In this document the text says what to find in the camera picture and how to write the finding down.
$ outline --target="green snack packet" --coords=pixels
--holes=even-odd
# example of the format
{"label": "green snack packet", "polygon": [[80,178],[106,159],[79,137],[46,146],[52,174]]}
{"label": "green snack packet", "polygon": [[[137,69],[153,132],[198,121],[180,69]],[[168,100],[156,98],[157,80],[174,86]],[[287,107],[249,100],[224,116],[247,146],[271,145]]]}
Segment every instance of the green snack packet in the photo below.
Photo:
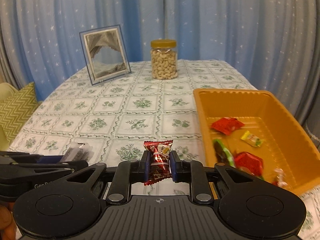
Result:
{"label": "green snack packet", "polygon": [[212,142],[214,150],[216,151],[218,162],[236,167],[231,152],[226,148],[222,141],[220,139],[214,139]]}

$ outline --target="metal screw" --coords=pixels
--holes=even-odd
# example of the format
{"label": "metal screw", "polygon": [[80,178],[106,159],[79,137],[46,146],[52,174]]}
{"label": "metal screw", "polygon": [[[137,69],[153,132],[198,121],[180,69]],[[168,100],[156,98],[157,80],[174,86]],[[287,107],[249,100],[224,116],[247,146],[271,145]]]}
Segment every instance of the metal screw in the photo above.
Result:
{"label": "metal screw", "polygon": [[209,200],[211,200],[211,196],[206,193],[201,193],[201,194],[196,195],[196,199],[199,201],[209,201]]}
{"label": "metal screw", "polygon": [[114,193],[114,194],[111,194],[108,198],[111,201],[120,201],[120,200],[123,200],[124,196],[119,193]]}

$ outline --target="yellow lid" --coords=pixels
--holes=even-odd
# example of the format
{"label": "yellow lid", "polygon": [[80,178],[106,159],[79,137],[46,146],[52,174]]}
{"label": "yellow lid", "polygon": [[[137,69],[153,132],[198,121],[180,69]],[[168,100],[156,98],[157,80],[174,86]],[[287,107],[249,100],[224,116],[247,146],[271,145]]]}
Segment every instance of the yellow lid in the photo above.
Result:
{"label": "yellow lid", "polygon": [[152,48],[174,48],[177,46],[177,42],[175,40],[153,40],[151,41]]}

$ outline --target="jar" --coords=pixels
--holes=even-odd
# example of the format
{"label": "jar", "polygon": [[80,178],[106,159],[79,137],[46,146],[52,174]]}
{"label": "jar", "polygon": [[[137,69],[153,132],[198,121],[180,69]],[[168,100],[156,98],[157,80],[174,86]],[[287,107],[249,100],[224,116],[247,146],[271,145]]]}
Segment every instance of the jar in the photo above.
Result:
{"label": "jar", "polygon": [[156,79],[172,79],[178,76],[175,40],[151,41],[152,77]]}

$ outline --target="yellow candy wrapper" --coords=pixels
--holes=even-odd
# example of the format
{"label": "yellow candy wrapper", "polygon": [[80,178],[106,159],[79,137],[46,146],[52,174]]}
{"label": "yellow candy wrapper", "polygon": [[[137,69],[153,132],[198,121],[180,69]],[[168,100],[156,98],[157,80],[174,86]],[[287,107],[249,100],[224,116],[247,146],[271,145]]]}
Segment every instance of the yellow candy wrapper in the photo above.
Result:
{"label": "yellow candy wrapper", "polygon": [[244,140],[246,143],[249,143],[253,147],[260,147],[263,143],[263,140],[261,140],[258,136],[250,133],[249,131],[246,131],[244,135],[241,136],[241,140]]}

